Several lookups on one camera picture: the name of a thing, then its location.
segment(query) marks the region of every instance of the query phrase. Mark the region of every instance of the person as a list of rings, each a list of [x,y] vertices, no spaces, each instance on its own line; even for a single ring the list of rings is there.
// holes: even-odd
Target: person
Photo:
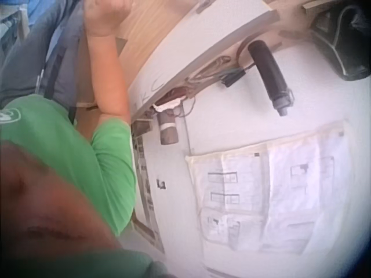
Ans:
[[[59,0],[5,60],[0,88],[6,103],[0,111],[4,273],[17,277],[166,273],[149,256],[121,249],[116,239],[130,221],[135,200],[128,94],[114,38],[131,5],[132,0]],[[45,65],[53,31],[62,22],[59,45],[51,64]],[[90,143],[68,118],[84,26],[94,96],[101,110]],[[55,71],[61,53],[63,60]],[[43,69],[44,78],[54,75],[55,82],[41,82],[42,93],[33,93]]]

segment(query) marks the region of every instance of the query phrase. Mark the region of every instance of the hand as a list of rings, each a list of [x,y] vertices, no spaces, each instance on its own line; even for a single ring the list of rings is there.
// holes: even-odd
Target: hand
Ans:
[[[133,0],[84,0],[85,29],[88,36],[114,35],[127,18]]]

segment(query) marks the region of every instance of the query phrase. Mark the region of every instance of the brown cylinder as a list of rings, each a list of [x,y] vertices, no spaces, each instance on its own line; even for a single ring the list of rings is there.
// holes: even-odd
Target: brown cylinder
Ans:
[[[179,142],[175,116],[172,109],[157,114],[160,129],[161,145],[172,145]]]

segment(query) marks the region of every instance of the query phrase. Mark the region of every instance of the gray pants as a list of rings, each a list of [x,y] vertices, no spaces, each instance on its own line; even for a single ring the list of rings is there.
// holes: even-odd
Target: gray pants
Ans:
[[[60,25],[64,26],[61,37],[46,61],[50,41]],[[66,109],[74,107],[77,95],[75,73],[78,44],[82,31],[83,2],[57,0],[38,19],[25,41],[17,42],[7,55],[0,74],[0,108],[15,98],[35,93],[42,70],[44,75],[39,92],[47,93],[49,81],[55,79],[52,84],[52,99]]]

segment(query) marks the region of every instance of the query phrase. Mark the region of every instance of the forearm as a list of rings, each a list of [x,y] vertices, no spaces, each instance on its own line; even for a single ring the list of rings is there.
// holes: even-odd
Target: forearm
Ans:
[[[99,109],[103,114],[130,124],[128,91],[115,37],[88,36],[88,48],[94,96]]]

